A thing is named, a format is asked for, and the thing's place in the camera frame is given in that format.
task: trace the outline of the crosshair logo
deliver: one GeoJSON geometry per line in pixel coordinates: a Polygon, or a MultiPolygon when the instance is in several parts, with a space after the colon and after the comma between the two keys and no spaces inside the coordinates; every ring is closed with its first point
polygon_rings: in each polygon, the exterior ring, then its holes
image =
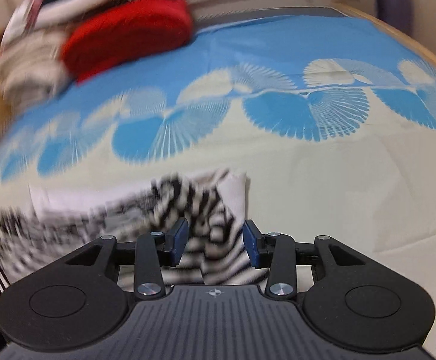
{"type": "Polygon", "coordinates": [[[223,291],[220,291],[217,288],[214,288],[213,290],[207,292],[207,294],[211,295],[214,298],[216,298],[217,296],[220,296],[222,293],[223,293],[223,291]]]}

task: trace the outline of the beige folded clothing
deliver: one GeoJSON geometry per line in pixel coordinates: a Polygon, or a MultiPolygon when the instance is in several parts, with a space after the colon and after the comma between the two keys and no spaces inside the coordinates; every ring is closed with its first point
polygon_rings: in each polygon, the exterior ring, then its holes
{"type": "Polygon", "coordinates": [[[15,112],[58,95],[70,83],[59,60],[65,31],[38,31],[0,54],[0,93],[15,112]]]}

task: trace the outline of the mattress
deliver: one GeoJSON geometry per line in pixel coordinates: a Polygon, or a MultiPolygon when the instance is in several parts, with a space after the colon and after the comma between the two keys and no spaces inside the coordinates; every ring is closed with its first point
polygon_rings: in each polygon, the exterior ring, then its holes
{"type": "Polygon", "coordinates": [[[217,167],[246,171],[262,232],[328,234],[436,304],[436,67],[363,19],[218,23],[72,86],[0,144],[0,207],[217,167]]]}

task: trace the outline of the striped garment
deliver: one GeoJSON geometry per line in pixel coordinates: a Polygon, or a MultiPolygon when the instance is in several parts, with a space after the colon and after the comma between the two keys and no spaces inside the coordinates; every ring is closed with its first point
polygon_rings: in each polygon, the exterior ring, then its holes
{"type": "MultiPolygon", "coordinates": [[[[190,225],[190,239],[176,268],[162,268],[165,285],[260,284],[268,269],[251,267],[241,226],[215,186],[181,176],[166,176],[150,190],[81,218],[49,216],[39,220],[18,210],[0,212],[0,294],[12,283],[78,249],[112,234],[118,242],[140,234],[168,231],[178,218],[190,225]]],[[[118,284],[133,290],[133,267],[121,268],[118,284]]]]}

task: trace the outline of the red folded blanket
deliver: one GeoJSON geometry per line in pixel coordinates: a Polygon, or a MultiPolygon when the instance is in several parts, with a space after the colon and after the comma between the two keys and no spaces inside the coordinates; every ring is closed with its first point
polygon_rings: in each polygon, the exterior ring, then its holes
{"type": "Polygon", "coordinates": [[[123,62],[176,49],[191,35],[185,0],[136,0],[83,23],[62,47],[61,57],[83,81],[123,62]]]}

